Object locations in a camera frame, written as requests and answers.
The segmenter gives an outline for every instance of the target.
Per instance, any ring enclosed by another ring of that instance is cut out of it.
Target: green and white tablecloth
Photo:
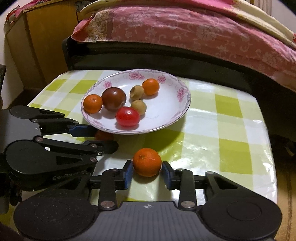
[[[86,91],[98,80],[118,71],[69,71],[49,84],[29,106],[63,112],[66,118],[86,123],[80,104]],[[117,135],[119,149],[98,159],[96,175],[105,169],[122,168],[127,159],[144,147],[159,152],[174,169],[195,175],[214,171],[276,202],[277,185],[268,133],[256,99],[242,91],[199,80],[181,78],[192,96],[190,109],[175,124],[149,134]],[[68,134],[47,136],[81,143],[85,138]],[[121,200],[177,200],[179,191],[168,191],[158,177],[134,175],[128,191],[118,191]],[[197,202],[204,203],[197,190]]]

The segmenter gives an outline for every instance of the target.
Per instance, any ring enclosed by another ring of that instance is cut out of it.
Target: plate
[[[153,96],[145,96],[142,100],[147,105],[146,113],[141,116],[140,123],[134,127],[122,127],[116,123],[115,112],[104,107],[95,114],[88,114],[83,109],[83,101],[90,94],[102,96],[105,89],[118,87],[126,94],[125,106],[130,107],[132,100],[129,93],[135,85],[149,78],[160,84],[159,92]],[[188,87],[177,77],[158,70],[133,69],[110,75],[95,83],[84,95],[81,112],[85,120],[99,130],[122,135],[144,134],[165,128],[178,121],[188,110],[191,95]]]

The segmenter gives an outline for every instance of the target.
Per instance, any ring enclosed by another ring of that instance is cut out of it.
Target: white wall
[[[21,7],[31,0],[17,0],[12,4],[1,16],[0,16],[0,64],[4,64],[7,67],[1,96],[3,99],[3,109],[6,109],[12,101],[22,92],[23,85],[20,76],[17,72],[15,64],[10,54],[8,44],[4,37],[4,23],[7,14],[12,11],[17,5]]]
[[[271,15],[290,30],[296,32],[296,15],[279,0],[272,0]]]

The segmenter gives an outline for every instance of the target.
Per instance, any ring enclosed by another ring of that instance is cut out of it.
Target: wooden cabinet
[[[52,0],[23,11],[6,33],[25,88],[44,88],[67,71],[62,41],[77,25],[74,0]]]

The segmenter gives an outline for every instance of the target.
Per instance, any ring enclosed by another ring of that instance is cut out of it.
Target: small orange fruit
[[[88,95],[83,101],[83,108],[89,114],[97,113],[103,106],[102,98],[96,94]]]
[[[158,153],[150,148],[143,148],[133,157],[133,167],[143,177],[153,177],[159,173],[161,158]]]
[[[145,80],[142,87],[146,95],[154,95],[159,91],[159,83],[156,79]]]
[[[94,136],[96,141],[113,141],[114,135],[108,132],[98,130]]]

